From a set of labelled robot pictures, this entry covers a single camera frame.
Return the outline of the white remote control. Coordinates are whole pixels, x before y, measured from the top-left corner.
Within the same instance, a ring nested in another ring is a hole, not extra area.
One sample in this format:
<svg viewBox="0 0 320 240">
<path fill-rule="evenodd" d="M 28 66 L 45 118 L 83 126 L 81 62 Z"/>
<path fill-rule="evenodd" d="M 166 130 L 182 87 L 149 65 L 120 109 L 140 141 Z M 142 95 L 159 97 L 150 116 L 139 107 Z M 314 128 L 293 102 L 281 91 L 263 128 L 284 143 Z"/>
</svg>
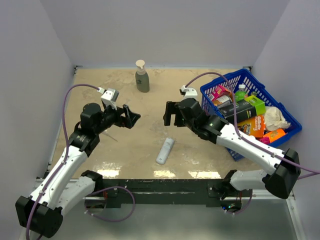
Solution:
<svg viewBox="0 0 320 240">
<path fill-rule="evenodd" d="M 168 156 L 174 146 L 175 140 L 167 137 L 159 151 L 159 154 L 155 162 L 159 165 L 164 165 L 168 159 Z"/>
</svg>

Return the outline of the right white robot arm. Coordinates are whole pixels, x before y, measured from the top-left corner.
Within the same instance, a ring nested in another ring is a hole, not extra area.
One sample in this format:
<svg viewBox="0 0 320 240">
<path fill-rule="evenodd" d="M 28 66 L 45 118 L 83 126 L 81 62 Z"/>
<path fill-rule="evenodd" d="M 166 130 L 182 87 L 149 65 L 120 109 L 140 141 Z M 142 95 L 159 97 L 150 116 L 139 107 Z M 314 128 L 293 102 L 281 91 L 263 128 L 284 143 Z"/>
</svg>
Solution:
<svg viewBox="0 0 320 240">
<path fill-rule="evenodd" d="M 238 133 L 233 124 L 217 115 L 207 115 L 199 102 L 187 98 L 180 102 L 168 101 L 163 116 L 169 126 L 175 115 L 176 127 L 187 127 L 200 139 L 231 149 L 258 164 L 261 170 L 231 170 L 224 178 L 223 192 L 230 197 L 239 191 L 266 189 L 280 199 L 287 199 L 301 174 L 297 166 L 298 153 L 293 149 L 282 151 L 266 145 L 244 133 Z"/>
</svg>

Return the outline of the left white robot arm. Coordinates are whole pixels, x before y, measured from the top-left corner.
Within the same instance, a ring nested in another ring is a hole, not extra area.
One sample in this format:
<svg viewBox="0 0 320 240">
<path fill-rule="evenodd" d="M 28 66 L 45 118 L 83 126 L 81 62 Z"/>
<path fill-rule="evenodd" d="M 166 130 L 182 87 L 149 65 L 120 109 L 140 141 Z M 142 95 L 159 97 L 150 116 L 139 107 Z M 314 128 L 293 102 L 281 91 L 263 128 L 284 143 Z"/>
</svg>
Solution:
<svg viewBox="0 0 320 240">
<path fill-rule="evenodd" d="M 20 196 L 15 202 L 19 224 L 26 233 L 33 231 L 51 238 L 59 230 L 64 215 L 86 195 L 99 196 L 104 190 L 102 176 L 87 171 L 76 185 L 66 190 L 75 171 L 91 155 L 100 142 L 99 135 L 117 126 L 131 129 L 141 115 L 129 106 L 112 108 L 88 103 L 83 107 L 80 121 L 75 125 L 59 161 L 43 182 L 28 197 Z"/>
</svg>

